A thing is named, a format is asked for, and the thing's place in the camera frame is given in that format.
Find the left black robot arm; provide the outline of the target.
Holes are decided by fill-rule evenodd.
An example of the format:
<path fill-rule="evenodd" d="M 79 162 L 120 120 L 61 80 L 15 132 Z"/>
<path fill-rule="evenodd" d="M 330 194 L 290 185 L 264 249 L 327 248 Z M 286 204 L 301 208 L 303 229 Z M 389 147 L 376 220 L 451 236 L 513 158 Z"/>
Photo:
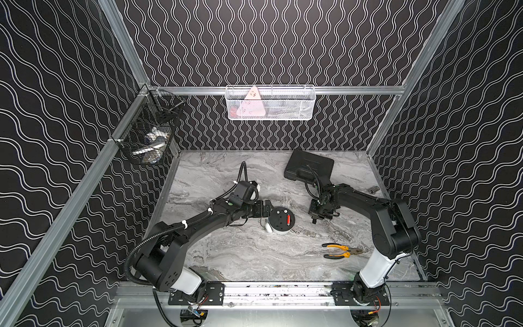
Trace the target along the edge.
<path fill-rule="evenodd" d="M 125 276 L 156 291 L 193 295 L 200 291 L 204 279 L 185 267 L 190 248 L 215 230 L 241 227 L 238 220 L 266 217 L 269 211 L 260 200 L 259 185 L 249 180 L 247 163 L 242 162 L 234 185 L 212 199 L 207 210 L 179 223 L 156 223 L 127 255 Z"/>

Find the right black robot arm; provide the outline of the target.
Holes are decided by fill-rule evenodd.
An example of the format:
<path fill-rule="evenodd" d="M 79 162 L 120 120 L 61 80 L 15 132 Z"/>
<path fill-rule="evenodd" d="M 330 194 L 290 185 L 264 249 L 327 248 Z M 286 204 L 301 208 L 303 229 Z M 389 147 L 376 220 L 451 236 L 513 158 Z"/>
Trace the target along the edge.
<path fill-rule="evenodd" d="M 374 251 L 354 277 L 353 291 L 367 295 L 381 290 L 396 262 L 411 254 L 418 245 L 419 230 L 407 205 L 401 200 L 365 194 L 344 183 L 335 185 L 312 167 L 307 169 L 313 177 L 311 184 L 317 190 L 309 208 L 313 223 L 339 216 L 337 211 L 342 207 L 369 219 Z"/>

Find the white twin-bell alarm clock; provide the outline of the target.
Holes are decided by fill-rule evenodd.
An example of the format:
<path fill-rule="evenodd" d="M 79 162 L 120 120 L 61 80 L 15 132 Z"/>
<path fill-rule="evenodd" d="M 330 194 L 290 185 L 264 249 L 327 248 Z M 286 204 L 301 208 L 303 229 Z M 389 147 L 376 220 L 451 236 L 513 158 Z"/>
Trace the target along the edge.
<path fill-rule="evenodd" d="M 291 216 L 291 224 L 287 226 L 287 216 Z M 273 208 L 271 215 L 267 218 L 265 223 L 265 229 L 268 233 L 285 235 L 289 233 L 296 223 L 296 217 L 294 213 L 284 207 Z"/>

